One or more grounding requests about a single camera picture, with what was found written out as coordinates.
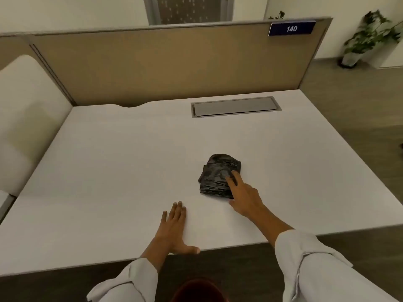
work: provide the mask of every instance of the hand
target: hand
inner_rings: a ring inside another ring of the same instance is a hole
[[[266,208],[259,196],[257,189],[251,187],[249,184],[243,182],[242,177],[236,171],[232,171],[238,185],[235,185],[230,176],[225,177],[234,200],[230,200],[229,204],[239,214],[252,219],[253,216]]]
[[[167,212],[164,211],[155,239],[166,242],[170,253],[199,254],[199,248],[187,246],[183,242],[182,235],[186,220],[186,207],[182,206],[182,202],[179,201],[179,203],[173,204],[168,219],[166,219],[166,215]]]

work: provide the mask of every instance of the gray metal flap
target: gray metal flap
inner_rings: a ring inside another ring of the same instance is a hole
[[[192,104],[193,117],[279,110],[272,96]]]

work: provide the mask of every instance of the sleeve cuff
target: sleeve cuff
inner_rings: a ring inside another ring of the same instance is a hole
[[[322,244],[313,234],[297,230],[280,233],[275,243],[275,254],[284,274],[283,302],[293,301],[298,296],[300,266],[304,257],[312,253],[328,253],[346,265],[353,266],[341,253]]]
[[[158,283],[158,272],[148,259],[141,258],[131,262],[114,279],[96,285],[87,295],[88,301],[98,302],[112,288],[132,283],[141,294],[144,302],[154,302]]]

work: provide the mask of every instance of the rolled-up sleeve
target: rolled-up sleeve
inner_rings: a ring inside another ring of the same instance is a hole
[[[147,259],[127,265],[114,279],[96,285],[87,295],[93,302],[154,302],[158,273]]]
[[[285,231],[276,240],[275,253],[284,274],[283,302],[396,302],[313,234]]]

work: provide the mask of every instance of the wooden floor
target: wooden floor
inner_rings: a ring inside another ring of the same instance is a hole
[[[403,68],[340,69],[315,61],[302,91],[403,202]],[[320,240],[345,255],[365,277],[403,301],[403,226],[339,233]],[[115,277],[129,261],[0,278],[2,301],[85,301],[97,283]],[[230,301],[281,301],[283,275],[267,243],[169,256],[157,302],[168,302],[182,282],[214,280]]]

